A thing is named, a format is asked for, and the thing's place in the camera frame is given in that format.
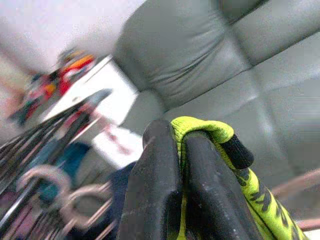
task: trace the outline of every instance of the white wall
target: white wall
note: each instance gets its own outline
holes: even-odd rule
[[[103,56],[144,1],[0,0],[0,50],[26,69],[45,72],[74,45]]]

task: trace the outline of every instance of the gray leather couch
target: gray leather couch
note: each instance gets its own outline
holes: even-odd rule
[[[320,167],[319,0],[147,0],[114,57],[141,91],[125,127],[230,124],[273,187]]]

